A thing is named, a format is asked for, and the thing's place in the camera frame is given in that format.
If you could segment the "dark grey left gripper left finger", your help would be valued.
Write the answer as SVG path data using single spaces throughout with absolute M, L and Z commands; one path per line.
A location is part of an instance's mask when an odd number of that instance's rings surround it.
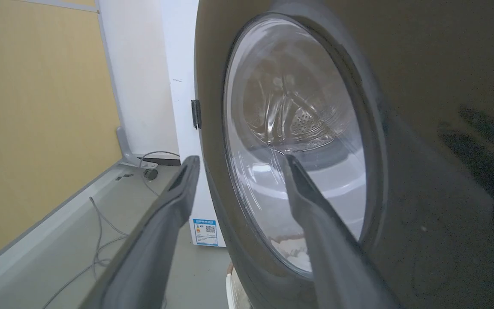
M 199 156 L 183 160 L 79 309 L 163 309 L 178 233 L 190 218 L 199 174 Z

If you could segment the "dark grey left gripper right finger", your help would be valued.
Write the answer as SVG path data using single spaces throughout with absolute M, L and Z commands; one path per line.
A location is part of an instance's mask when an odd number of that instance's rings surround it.
M 402 309 L 385 280 L 300 162 L 286 156 L 286 192 L 302 227 L 319 309 Z

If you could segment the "dark washing machine door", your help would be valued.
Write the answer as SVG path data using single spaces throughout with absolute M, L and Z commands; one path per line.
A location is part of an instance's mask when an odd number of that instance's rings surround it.
M 494 0 L 199 0 L 208 187 L 247 309 L 320 309 L 294 156 L 404 309 L 494 309 Z

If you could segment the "black door hinge latch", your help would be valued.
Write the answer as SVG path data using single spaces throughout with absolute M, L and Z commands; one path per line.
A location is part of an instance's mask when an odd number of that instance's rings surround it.
M 192 110 L 192 119 L 193 119 L 193 127 L 198 130 L 201 128 L 202 118 L 201 118 L 201 106 L 199 100 L 191 100 L 191 110 Z

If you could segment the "white washing machine body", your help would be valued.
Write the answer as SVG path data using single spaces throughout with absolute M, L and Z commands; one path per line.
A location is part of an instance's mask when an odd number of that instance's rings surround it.
M 217 221 L 218 247 L 226 246 L 218 225 L 204 167 L 201 129 L 194 129 L 191 100 L 197 100 L 195 81 L 195 33 L 199 0 L 160 0 L 171 100 L 181 160 L 200 158 L 199 180 L 190 215 L 190 233 L 194 239 L 193 219 Z

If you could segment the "blue white energy label sticker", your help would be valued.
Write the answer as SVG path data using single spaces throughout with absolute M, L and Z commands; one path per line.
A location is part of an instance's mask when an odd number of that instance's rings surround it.
M 217 221 L 193 219 L 193 228 L 197 245 L 218 247 Z

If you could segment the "grey metal partition foot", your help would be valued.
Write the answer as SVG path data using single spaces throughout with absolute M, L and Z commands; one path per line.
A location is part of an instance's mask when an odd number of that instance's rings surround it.
M 124 166 L 131 166 L 131 167 L 137 167 L 141 168 L 143 170 L 156 170 L 158 167 L 157 163 L 153 162 L 145 162 L 141 159 L 139 159 L 137 156 L 135 156 L 132 151 L 131 147 L 129 145 L 129 141 L 127 139 L 125 129 L 123 127 L 118 127 L 116 129 L 116 136 L 118 140 L 118 144 L 121 150 L 121 155 L 122 159 L 120 161 L 120 164 Z

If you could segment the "white laundry basket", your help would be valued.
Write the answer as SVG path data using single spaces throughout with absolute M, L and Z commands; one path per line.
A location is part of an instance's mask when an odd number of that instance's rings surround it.
M 226 274 L 226 297 L 228 309 L 253 309 L 232 263 Z

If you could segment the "grey partition frame post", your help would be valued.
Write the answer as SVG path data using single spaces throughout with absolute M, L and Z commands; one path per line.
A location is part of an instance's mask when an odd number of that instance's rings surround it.
M 100 33 L 101 33 L 102 46 L 103 46 L 103 49 L 104 49 L 106 63 L 107 63 L 107 66 L 108 66 L 108 75 L 110 77 L 111 86 L 112 86 L 112 93 L 114 95 L 114 100 L 115 100 L 115 104 L 116 104 L 116 110 L 117 110 L 118 119 L 119 119 L 119 122 L 120 122 L 120 125 L 118 125 L 118 127 L 122 127 L 122 125 L 123 125 L 123 117 L 122 117 L 121 102 L 120 102 L 119 97 L 118 97 L 118 89 L 117 89 L 116 82 L 115 82 L 114 70 L 113 70 L 113 67 L 112 67 L 112 61 L 111 61 L 110 53 L 109 53 L 109 50 L 108 50 L 108 41 L 107 41 L 107 37 L 106 37 L 106 33 L 105 33 L 105 28 L 104 28 L 102 8 L 101 8 L 101 5 L 100 5 L 101 4 L 101 0 L 94 0 L 94 2 L 95 2 L 95 8 L 97 10 L 97 18 L 98 18 L 99 29 L 100 29 Z

